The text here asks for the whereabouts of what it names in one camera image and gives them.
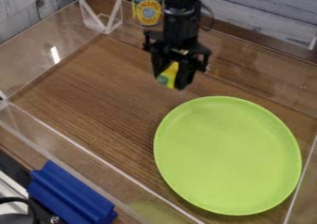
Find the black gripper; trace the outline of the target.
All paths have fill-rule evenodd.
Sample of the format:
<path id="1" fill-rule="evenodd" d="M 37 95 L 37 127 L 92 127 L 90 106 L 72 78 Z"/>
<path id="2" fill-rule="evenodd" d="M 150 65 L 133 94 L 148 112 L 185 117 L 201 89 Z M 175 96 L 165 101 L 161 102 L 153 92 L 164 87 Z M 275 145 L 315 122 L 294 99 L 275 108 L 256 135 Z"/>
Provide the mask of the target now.
<path id="1" fill-rule="evenodd" d="M 175 46 L 164 40 L 161 31 L 145 30 L 142 36 L 141 49 L 150 55 L 153 76 L 157 77 L 168 68 L 171 61 L 179 61 L 175 88 L 183 90 L 192 82 L 195 70 L 207 70 L 209 49 L 196 39 L 188 40 L 181 46 Z"/>

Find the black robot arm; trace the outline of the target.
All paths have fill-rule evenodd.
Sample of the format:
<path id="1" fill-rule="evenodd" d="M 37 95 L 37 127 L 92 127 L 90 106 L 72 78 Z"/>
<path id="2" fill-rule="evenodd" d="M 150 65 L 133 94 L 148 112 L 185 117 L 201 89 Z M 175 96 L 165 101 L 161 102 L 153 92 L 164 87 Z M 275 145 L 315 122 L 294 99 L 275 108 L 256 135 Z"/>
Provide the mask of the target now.
<path id="1" fill-rule="evenodd" d="M 183 90 L 208 66 L 209 49 L 197 42 L 201 0 L 163 0 L 163 30 L 144 31 L 142 50 L 152 73 L 169 89 Z"/>

